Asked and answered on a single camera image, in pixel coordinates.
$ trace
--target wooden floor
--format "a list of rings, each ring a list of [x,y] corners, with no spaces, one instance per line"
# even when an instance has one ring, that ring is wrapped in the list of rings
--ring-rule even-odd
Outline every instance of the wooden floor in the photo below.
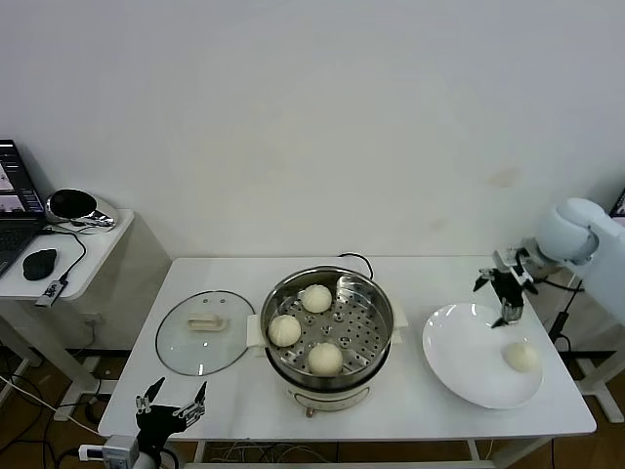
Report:
[[[119,376],[125,363],[123,359],[103,359],[96,370],[99,376],[114,379]],[[9,358],[8,363],[0,362],[0,370],[6,371],[7,365],[15,369],[19,361]],[[575,365],[571,366],[573,377],[578,378],[579,370]],[[44,362],[38,368],[30,368],[25,374],[41,392],[43,398],[51,404],[57,404],[69,385],[68,380],[51,364]],[[23,387],[32,391],[29,384],[22,381]],[[625,373],[614,378],[609,384],[613,396],[625,408]],[[587,398],[591,411],[595,415],[598,430],[595,434],[582,437],[570,437],[556,439],[554,443],[555,468],[568,469],[608,469],[625,468],[625,424],[609,424],[593,398]],[[105,403],[97,403],[92,407],[93,413],[101,415]],[[84,408],[81,406],[74,417],[79,421],[94,428],[85,418]],[[7,402],[0,408],[0,468],[2,469],[36,469],[54,468],[53,458],[47,451],[46,463],[43,461],[43,444],[41,443],[15,443],[7,449],[5,446],[14,439],[25,427],[38,415],[40,408],[32,405],[13,393]],[[43,410],[36,423],[20,440],[40,442],[46,432],[46,440],[50,442],[56,456],[64,450],[78,447],[81,444],[101,444],[102,438],[90,434],[71,422],[55,422],[51,419],[52,412]],[[210,418],[210,407],[207,416]],[[229,457],[230,460],[245,462],[258,462],[265,454],[264,460],[277,460],[282,454],[285,462],[314,462],[316,456],[302,449],[290,449],[289,446],[277,446],[270,448],[262,442],[255,442],[260,448],[232,449],[234,442],[217,442],[210,445],[206,451],[205,461],[214,458]],[[488,451],[490,442],[479,442],[479,452],[482,457]],[[505,445],[506,442],[497,441],[494,449]],[[436,461],[436,460],[467,460],[470,458],[466,445],[463,442],[440,442],[440,443],[334,443],[305,444],[318,452],[328,461],[362,462],[362,461]],[[175,444],[177,449],[188,459],[192,460],[195,444]],[[102,469],[101,463],[79,462],[76,458],[66,458],[62,463],[62,469]],[[551,446],[545,445],[528,457],[513,466],[514,469],[549,469],[552,468]]]

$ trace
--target steamed bun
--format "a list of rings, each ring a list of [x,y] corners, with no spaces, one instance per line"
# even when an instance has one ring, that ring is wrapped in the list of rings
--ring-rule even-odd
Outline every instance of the steamed bun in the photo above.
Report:
[[[323,285],[311,285],[301,294],[302,306],[311,313],[323,313],[332,304],[332,293]]]
[[[514,342],[502,354],[506,363],[520,373],[529,373],[540,366],[538,352],[527,342]]]
[[[335,376],[343,369],[343,354],[336,345],[317,344],[309,352],[308,362],[312,374]]]
[[[302,327],[292,316],[277,316],[270,322],[270,341],[278,347],[293,345],[300,340],[300,335],[302,335]]]

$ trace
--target white side table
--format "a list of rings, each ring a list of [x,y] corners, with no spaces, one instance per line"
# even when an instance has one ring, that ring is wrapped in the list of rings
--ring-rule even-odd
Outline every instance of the white side table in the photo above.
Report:
[[[119,239],[126,233],[135,215],[132,210],[119,210],[120,221],[111,231],[100,234],[78,234],[85,244],[87,253],[85,257],[69,273],[69,284],[62,292],[57,301],[72,301],[79,298],[94,279],[100,267],[109,256]],[[48,277],[29,281],[23,277],[22,262],[29,254],[41,249],[55,248],[58,251],[57,264],[54,271]],[[114,381],[103,380],[99,382],[91,371],[98,364],[98,358],[89,357],[83,364],[79,363],[64,348],[63,344],[51,334],[39,320],[40,315],[49,315],[54,311],[48,309],[35,309],[31,302],[39,298],[48,284],[59,278],[63,272],[80,256],[82,248],[76,240],[66,234],[49,234],[34,239],[28,248],[21,254],[13,266],[0,277],[0,300],[14,300],[20,307],[1,308],[0,317],[5,320],[19,336],[23,337],[30,346],[37,349],[44,357],[60,369],[72,384],[62,400],[63,405],[77,403],[84,393],[111,393],[114,389]],[[10,328],[0,322],[0,340],[12,350],[16,351],[23,360],[28,360],[35,365],[40,363],[39,358],[32,351],[24,347],[23,341],[12,333]],[[73,406],[67,407],[69,413],[74,410]],[[57,413],[55,420],[64,420],[64,416]]]

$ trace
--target white table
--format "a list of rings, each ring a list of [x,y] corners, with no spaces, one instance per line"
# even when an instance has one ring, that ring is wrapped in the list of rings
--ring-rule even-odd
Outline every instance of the white table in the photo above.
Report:
[[[69,284],[57,301],[72,301],[80,297],[119,239],[126,233],[135,215],[132,210],[118,210],[118,212],[119,223],[109,232],[78,234],[87,248],[87,253],[69,273]],[[22,274],[24,258],[41,249],[51,248],[58,251],[54,271],[41,280],[26,280]],[[63,344],[50,333],[50,330],[38,320],[39,315],[49,315],[51,311],[45,308],[35,310],[31,308],[31,302],[39,298],[50,282],[58,279],[78,259],[81,252],[82,248],[73,236],[67,234],[38,236],[28,245],[11,268],[0,277],[0,300],[15,300],[20,305],[18,309],[0,308],[2,320],[5,320],[19,334],[16,335],[10,327],[7,327],[6,322],[0,321],[0,340],[24,360],[21,367],[18,368],[18,374],[23,372],[29,362],[35,365],[40,363],[39,358],[28,350],[26,344],[21,340],[23,337],[29,345],[41,352],[44,357],[72,380],[72,385],[62,401],[64,405],[78,402],[83,393],[94,392],[98,389],[99,382],[90,372],[93,371],[98,360],[88,358],[84,365],[80,364],[65,350]],[[112,391],[113,382],[103,384],[104,386],[100,388],[101,392]],[[66,407],[65,410],[72,412],[73,407]],[[60,414],[57,414],[55,418],[63,419]]]
[[[306,418],[304,409],[287,399],[281,378],[266,359],[248,351],[230,367],[208,377],[180,376],[158,359],[154,338],[158,325],[180,301],[204,290],[224,289],[244,296],[259,313],[266,295],[287,275],[315,265],[338,265],[366,273],[356,258],[178,259],[137,339],[130,359],[99,427],[103,435],[133,436],[135,397],[159,377],[166,380],[158,404],[184,405],[208,381],[206,414],[176,440],[256,441],[427,441],[520,438],[493,456],[496,467],[507,467],[548,442],[553,436],[591,433],[595,420],[570,378],[556,349],[530,304],[522,327],[539,350],[544,383],[531,402],[513,410],[489,410],[470,404],[447,390],[430,370],[421,346],[429,315],[453,302],[477,302],[499,309],[491,287],[473,293],[478,269],[488,257],[371,258],[375,279],[408,318],[376,376],[371,395],[336,413]],[[471,467],[494,467],[474,461]]]

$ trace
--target stainless steel pot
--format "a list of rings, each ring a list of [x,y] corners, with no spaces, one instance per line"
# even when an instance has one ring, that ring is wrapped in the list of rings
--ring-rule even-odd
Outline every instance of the stainless steel pot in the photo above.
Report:
[[[330,308],[307,312],[300,293],[309,285],[330,289]],[[290,315],[302,327],[300,340],[277,347],[269,339],[273,318]],[[363,275],[332,266],[306,269],[281,281],[269,294],[260,317],[271,365],[291,384],[318,393],[347,391],[364,384],[378,372],[390,351],[394,318],[384,291]],[[308,353],[318,343],[329,342],[343,352],[343,369],[337,376],[317,376],[308,367]]]

